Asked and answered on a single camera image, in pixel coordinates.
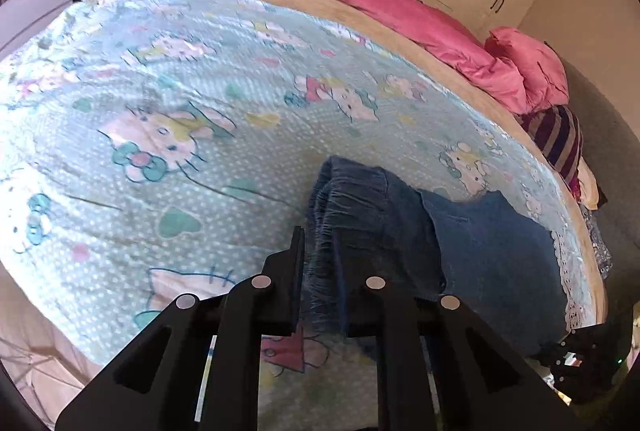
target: light blue bedsheet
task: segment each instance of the light blue bedsheet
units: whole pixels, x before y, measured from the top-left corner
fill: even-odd
[[[500,189],[560,234],[568,326],[595,322],[553,176],[335,23],[258,0],[79,3],[0,65],[0,103],[0,259],[98,363],[179,293],[226,293],[288,247],[332,154],[453,200]],[[301,330],[262,351],[262,429],[376,424],[353,344]]]

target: pink comforter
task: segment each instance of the pink comforter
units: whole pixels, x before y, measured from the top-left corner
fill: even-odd
[[[339,0],[411,39],[515,114],[532,111],[510,59],[495,58],[459,21],[418,0]]]

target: pink pillow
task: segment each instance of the pink pillow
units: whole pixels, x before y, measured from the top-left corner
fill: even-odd
[[[513,61],[524,78],[531,111],[569,103],[564,66],[551,48],[511,27],[499,27],[490,34],[484,49],[495,58]]]
[[[531,111],[513,62],[489,55],[469,30],[440,10],[418,0],[339,1],[411,39],[512,113]]]

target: denim jeans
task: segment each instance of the denim jeans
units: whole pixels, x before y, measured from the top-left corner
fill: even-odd
[[[305,272],[312,313],[325,323],[337,317],[334,229],[366,233],[357,240],[380,275],[416,297],[459,297],[524,356],[566,334],[551,233],[499,191],[451,202],[384,169],[327,160],[310,199]]]

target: striped pillow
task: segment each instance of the striped pillow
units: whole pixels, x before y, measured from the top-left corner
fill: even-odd
[[[516,116],[516,119],[579,201],[578,162],[582,155],[582,132],[578,117],[566,106],[553,106]]]

